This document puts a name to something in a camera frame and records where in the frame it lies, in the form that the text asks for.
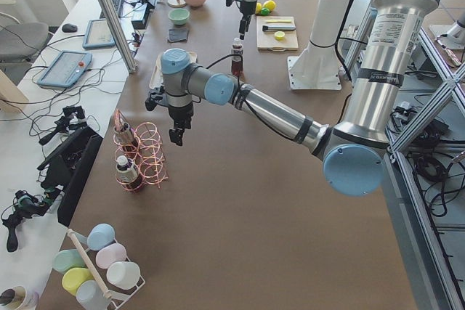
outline wooden cutting board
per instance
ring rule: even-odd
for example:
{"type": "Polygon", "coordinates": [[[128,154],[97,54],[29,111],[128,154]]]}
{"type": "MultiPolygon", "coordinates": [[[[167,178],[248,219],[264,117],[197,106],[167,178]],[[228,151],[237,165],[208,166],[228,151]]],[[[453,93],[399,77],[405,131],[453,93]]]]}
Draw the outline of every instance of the wooden cutting board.
{"type": "Polygon", "coordinates": [[[297,32],[286,31],[283,40],[275,39],[275,32],[264,32],[264,25],[293,25],[295,27],[294,17],[292,16],[256,16],[256,47],[258,50],[287,51],[299,49],[297,43],[297,32]],[[291,23],[268,23],[269,20],[291,20],[291,23]]]}

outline computer mouse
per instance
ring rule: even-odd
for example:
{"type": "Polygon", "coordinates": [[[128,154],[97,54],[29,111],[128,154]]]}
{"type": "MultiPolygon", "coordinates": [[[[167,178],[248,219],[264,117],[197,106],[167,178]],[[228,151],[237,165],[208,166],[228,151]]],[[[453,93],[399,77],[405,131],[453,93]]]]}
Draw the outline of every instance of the computer mouse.
{"type": "Polygon", "coordinates": [[[74,33],[78,31],[78,26],[73,25],[71,23],[65,23],[62,27],[61,30],[65,33],[74,33]]]}

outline white table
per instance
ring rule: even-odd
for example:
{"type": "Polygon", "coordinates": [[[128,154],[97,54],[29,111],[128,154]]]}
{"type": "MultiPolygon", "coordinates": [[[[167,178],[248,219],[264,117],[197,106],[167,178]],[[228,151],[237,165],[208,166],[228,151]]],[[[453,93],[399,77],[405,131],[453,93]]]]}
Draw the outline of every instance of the white table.
{"type": "MultiPolygon", "coordinates": [[[[124,9],[123,15],[129,12],[131,7],[124,9]]],[[[91,19],[97,19],[100,15],[100,6],[97,0],[79,0],[71,13],[63,23],[73,23],[78,26],[77,33],[63,33],[58,29],[51,43],[68,36],[85,34],[87,23],[91,19]]],[[[132,38],[131,18],[121,18],[121,24],[127,39],[132,38]]],[[[83,51],[83,37],[69,38],[52,46],[58,50],[83,51]]],[[[34,65],[49,65],[57,56],[58,51],[47,48],[34,65]]],[[[128,71],[116,47],[110,49],[92,50],[93,60],[90,68],[102,68],[110,61],[114,62],[105,67],[105,75],[99,89],[110,92],[104,93],[98,89],[87,89],[82,91],[81,100],[78,105],[85,109],[86,116],[94,116],[88,120],[88,124],[101,136],[105,135],[108,122],[116,107],[119,93],[122,91],[124,82],[128,77],[128,71]]],[[[19,84],[19,89],[29,98],[30,102],[42,101],[53,97],[56,92],[42,89],[34,83],[40,77],[41,69],[30,70],[19,84]]],[[[83,75],[76,86],[83,83],[95,82],[98,76],[92,77],[98,70],[87,72],[83,75]]],[[[50,115],[55,117],[42,118],[39,121],[41,129],[54,127],[54,121],[60,117],[62,108],[78,102],[78,96],[58,102],[52,106],[50,115]]],[[[24,113],[30,115],[48,103],[40,105],[27,105],[24,113]]],[[[0,120],[24,118],[20,113],[5,113],[0,111],[0,120]]],[[[30,120],[3,121],[0,122],[0,154],[2,162],[0,165],[0,179],[2,193],[0,195],[0,209],[4,210],[12,204],[16,191],[27,190],[32,195],[43,194],[43,189],[37,181],[39,172],[37,166],[44,160],[38,137],[28,136],[30,120]]],[[[60,143],[60,136],[55,136],[49,144],[44,146],[45,154],[49,154],[60,143]]],[[[34,216],[25,219],[16,229],[19,242],[18,249],[8,253],[6,249],[8,231],[6,227],[0,227],[0,292],[15,285],[24,285],[27,289],[35,290],[39,294],[45,288],[45,284],[52,270],[52,260],[60,249],[66,228],[57,221],[56,202],[49,213],[44,216],[34,216]]],[[[8,217],[11,209],[4,214],[8,217]]]]}

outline brown tabletop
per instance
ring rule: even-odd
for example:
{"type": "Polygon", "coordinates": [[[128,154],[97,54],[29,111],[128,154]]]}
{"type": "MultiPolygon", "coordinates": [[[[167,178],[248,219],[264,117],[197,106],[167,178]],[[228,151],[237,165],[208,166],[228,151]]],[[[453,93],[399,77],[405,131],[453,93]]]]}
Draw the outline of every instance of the brown tabletop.
{"type": "MultiPolygon", "coordinates": [[[[275,0],[294,16],[300,51],[318,0],[275,0]]],[[[164,138],[170,179],[137,194],[115,181],[115,145],[107,133],[71,228],[88,234],[102,222],[137,262],[146,285],[126,309],[283,310],[416,309],[381,190],[361,198],[334,192],[321,162],[232,106],[195,105],[183,147],[169,143],[167,109],[147,112],[147,85],[159,52],[180,47],[207,66],[230,51],[240,13],[225,0],[191,9],[189,40],[169,44],[170,8],[161,0],[118,107],[133,126],[154,122],[164,138]]],[[[246,81],[334,124],[350,93],[290,91],[286,58],[258,52],[255,19],[246,35],[246,81]]],[[[212,70],[229,72],[229,59],[212,70]]],[[[63,247],[69,247],[68,239],[63,247]]],[[[80,309],[52,272],[38,309],[80,309]]]]}

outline chair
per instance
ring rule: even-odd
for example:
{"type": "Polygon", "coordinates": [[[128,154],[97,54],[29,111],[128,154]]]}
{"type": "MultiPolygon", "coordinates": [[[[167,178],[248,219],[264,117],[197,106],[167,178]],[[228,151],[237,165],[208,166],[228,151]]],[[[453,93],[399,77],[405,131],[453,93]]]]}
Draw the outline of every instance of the chair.
{"type": "MultiPolygon", "coordinates": [[[[1,1],[0,5],[16,1],[1,1]]],[[[0,17],[15,24],[0,26],[0,64],[30,62],[42,50],[49,38],[49,26],[45,23],[21,23],[16,17],[0,12],[0,17]]]]}

